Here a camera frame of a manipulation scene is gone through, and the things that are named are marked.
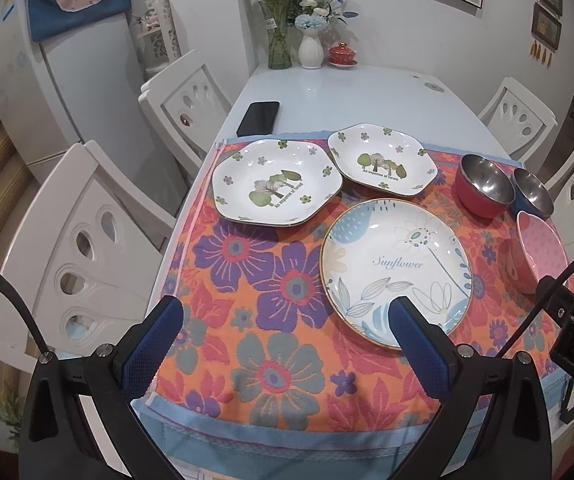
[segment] smartphone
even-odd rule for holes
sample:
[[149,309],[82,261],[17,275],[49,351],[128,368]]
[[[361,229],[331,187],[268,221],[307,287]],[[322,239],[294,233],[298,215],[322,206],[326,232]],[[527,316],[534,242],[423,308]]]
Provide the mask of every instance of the smartphone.
[[278,101],[251,103],[238,126],[238,137],[273,133],[273,124],[276,122],[279,107]]

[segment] glass vase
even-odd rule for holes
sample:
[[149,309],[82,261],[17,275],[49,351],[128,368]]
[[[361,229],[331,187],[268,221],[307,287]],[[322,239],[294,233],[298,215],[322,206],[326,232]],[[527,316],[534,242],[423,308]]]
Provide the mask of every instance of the glass vase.
[[287,15],[290,0],[265,0],[260,2],[269,37],[269,68],[281,70],[291,67],[287,48]]

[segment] white vase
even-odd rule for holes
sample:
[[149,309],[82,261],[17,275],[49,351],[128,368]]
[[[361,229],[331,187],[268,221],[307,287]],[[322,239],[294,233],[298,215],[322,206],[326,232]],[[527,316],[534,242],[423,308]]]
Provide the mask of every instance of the white vase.
[[322,66],[323,46],[318,38],[318,31],[314,28],[306,28],[302,31],[302,43],[298,49],[298,57],[302,68],[314,70]]

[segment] vase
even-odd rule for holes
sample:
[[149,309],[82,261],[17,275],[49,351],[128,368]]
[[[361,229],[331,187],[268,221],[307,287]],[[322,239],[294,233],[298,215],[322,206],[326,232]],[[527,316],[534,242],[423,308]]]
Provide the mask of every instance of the vase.
[[306,28],[302,31],[302,43],[298,49],[298,57],[302,68],[314,70],[322,66],[323,46],[318,38],[318,31],[314,28]]
[[269,37],[269,68],[281,70],[291,67],[287,48],[287,15],[290,0],[265,0],[260,2]]

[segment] plate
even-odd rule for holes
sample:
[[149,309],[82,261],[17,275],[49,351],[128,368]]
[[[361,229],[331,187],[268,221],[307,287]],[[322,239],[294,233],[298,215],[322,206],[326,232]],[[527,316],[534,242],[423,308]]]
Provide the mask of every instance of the plate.
[[356,332],[400,349],[388,306],[407,296],[448,334],[467,311],[472,290],[467,255],[438,217],[402,200],[369,200],[331,226],[320,253],[329,301]]
[[342,175],[312,142],[263,139],[223,160],[211,179],[218,212],[249,224],[288,227],[315,215]]
[[352,61],[352,63],[349,64],[349,65],[343,65],[343,64],[340,64],[340,63],[332,63],[331,61],[329,62],[329,64],[332,65],[332,66],[338,67],[338,68],[351,68],[352,66],[356,66],[356,65],[358,64],[358,62],[354,59],[354,60]]
[[358,124],[332,134],[329,148],[344,176],[398,196],[419,194],[438,173],[420,142],[375,124]]

